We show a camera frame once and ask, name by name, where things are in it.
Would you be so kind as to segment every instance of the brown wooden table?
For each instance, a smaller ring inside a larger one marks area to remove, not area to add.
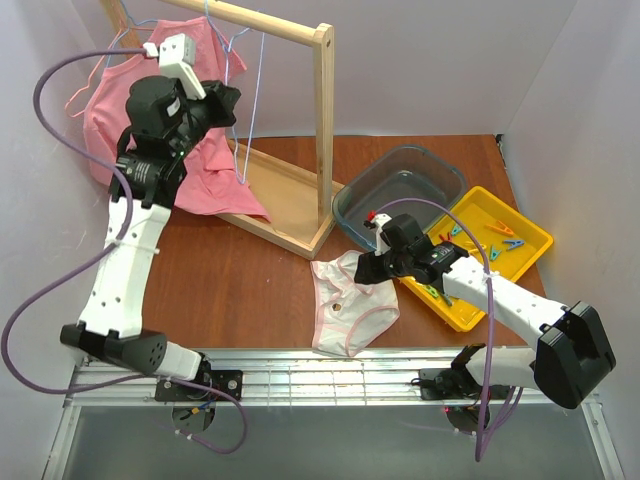
[[[314,138],[268,138],[255,140],[253,146],[313,171],[314,142]],[[469,187],[481,185],[516,207],[490,135],[337,137],[333,178],[348,183],[386,151],[406,143],[428,148],[460,169]],[[186,347],[311,347],[315,298],[309,261],[217,217],[177,209],[159,248],[145,295],[145,328],[165,332]],[[335,227],[316,259],[333,260],[352,248],[354,244]],[[535,267],[518,283],[544,295]],[[372,347],[462,346],[486,339],[486,321],[467,334],[457,333],[406,287],[397,283],[396,291],[400,318]],[[498,327],[498,345],[524,343]]]

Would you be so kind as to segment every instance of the teal clothespin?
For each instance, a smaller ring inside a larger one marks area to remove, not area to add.
[[[496,258],[502,253],[502,250],[498,250],[496,247],[491,245],[491,252],[489,253],[489,259],[492,262],[495,262]]]
[[[524,245],[524,240],[503,240],[502,243],[506,243],[507,245],[510,245],[510,247],[507,248],[507,251],[508,251]]]

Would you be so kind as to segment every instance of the yellow tray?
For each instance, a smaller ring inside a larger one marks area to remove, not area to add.
[[[451,211],[469,227],[481,244],[486,245],[487,256],[491,245],[502,251],[498,258],[491,262],[491,270],[499,271],[503,277],[513,282],[518,280],[553,243],[551,235],[482,187],[469,190]],[[497,225],[498,221],[513,230],[513,237],[486,227],[487,224]],[[445,215],[429,230],[429,238],[434,244],[440,243],[442,240],[439,235],[443,234],[446,237],[453,227],[453,220]],[[521,239],[525,244],[507,251],[509,245],[503,243],[506,239]],[[453,243],[467,250],[475,248],[467,244],[470,241],[464,232],[453,237]],[[478,253],[473,255],[482,263],[482,257]],[[463,300],[452,298],[453,305],[449,307],[442,295],[434,298],[427,293],[424,285],[416,282],[413,277],[404,277],[400,281],[458,332],[468,332],[484,316],[482,310]]]

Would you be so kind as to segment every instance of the pink shirt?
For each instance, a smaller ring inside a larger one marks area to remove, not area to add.
[[[194,72],[200,81],[220,80],[224,76],[225,57],[222,46],[209,26],[206,17],[186,22],[160,20],[149,41],[160,44],[176,35],[186,33],[196,43]],[[229,56],[229,78],[246,70],[242,59],[233,52]],[[129,87],[142,77],[160,75],[158,62],[136,55],[126,62],[105,69],[100,85],[89,100],[84,114],[84,138],[87,149],[100,158],[116,162],[116,143],[127,127],[129,117],[125,102]],[[248,183],[240,185],[236,179],[233,155],[223,128],[209,130],[205,138],[184,160],[187,176],[182,182],[175,205],[188,212],[213,215],[216,213],[244,213],[269,219],[267,211],[253,196]],[[90,163],[91,174],[108,185],[111,172]]]

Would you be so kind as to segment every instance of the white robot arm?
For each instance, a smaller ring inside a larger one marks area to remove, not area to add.
[[[487,275],[466,250],[451,242],[434,246],[410,215],[375,215],[366,224],[377,229],[377,249],[360,256],[357,283],[413,276],[487,310]],[[568,308],[542,298],[498,274],[491,280],[496,320],[530,348],[494,349],[490,384],[535,388],[562,407],[576,408],[616,364],[598,313],[584,302]],[[484,345],[465,347],[451,366],[458,375],[448,376],[459,382],[456,390],[479,391],[485,358]]]
[[[100,263],[86,307],[76,324],[62,328],[60,340],[143,374],[206,383],[209,365],[201,354],[142,327],[142,303],[160,234],[186,176],[184,158],[209,129],[235,123],[240,92],[220,81],[198,81],[191,68],[195,44],[184,34],[159,48],[144,46],[147,56],[158,57],[162,75],[135,82],[126,102],[131,125],[118,141],[116,167],[133,192],[131,224],[126,236],[116,239],[127,205],[114,177],[105,243],[118,247]],[[129,149],[131,138],[135,147]]]

